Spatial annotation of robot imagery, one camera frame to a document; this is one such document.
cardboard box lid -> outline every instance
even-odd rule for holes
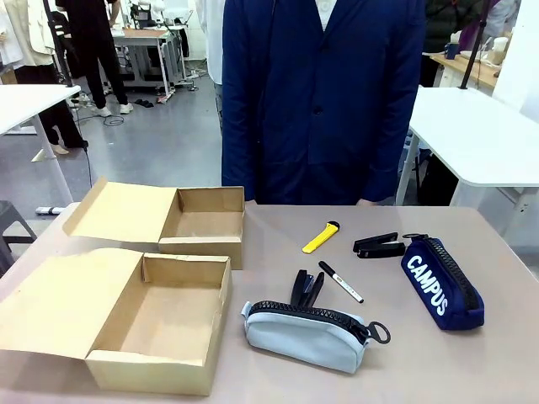
[[[48,258],[0,303],[0,349],[85,359],[142,256],[103,248]]]
[[[100,178],[63,229],[69,236],[157,243],[177,192]]]

light blue pencil case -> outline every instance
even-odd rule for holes
[[[371,339],[382,344],[391,340],[381,323],[366,326],[361,317],[340,311],[264,300],[247,302],[242,314],[252,346],[351,374],[360,367]],[[376,326],[386,333],[385,339]]]

hand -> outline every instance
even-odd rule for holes
[[[356,204],[356,206],[377,206],[378,204],[376,202],[370,202],[366,199],[360,199],[359,202]]]

pencil case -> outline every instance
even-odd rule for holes
[[[442,330],[471,330],[484,324],[484,303],[442,242],[412,234],[401,266]]]
[[[315,307],[264,300],[247,302],[245,334],[250,345],[325,368],[355,373],[369,342],[391,340],[379,322],[365,325],[359,316]],[[376,327],[385,333],[381,339]]]

zipper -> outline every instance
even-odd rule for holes
[[[366,339],[371,337],[369,333],[370,328],[365,327],[356,319],[338,311],[317,309],[315,307],[292,306],[272,300],[262,300],[253,305],[249,311],[249,316],[255,313],[283,314],[333,324],[352,334],[361,345],[364,345]]]
[[[422,241],[427,248],[440,260],[446,272],[453,278],[459,290],[464,296],[464,308],[468,310],[476,310],[479,308],[478,297],[475,294],[472,284],[462,272],[461,268],[455,262],[453,257],[435,238],[429,237],[428,234],[407,234],[403,237],[411,238],[413,242]]]

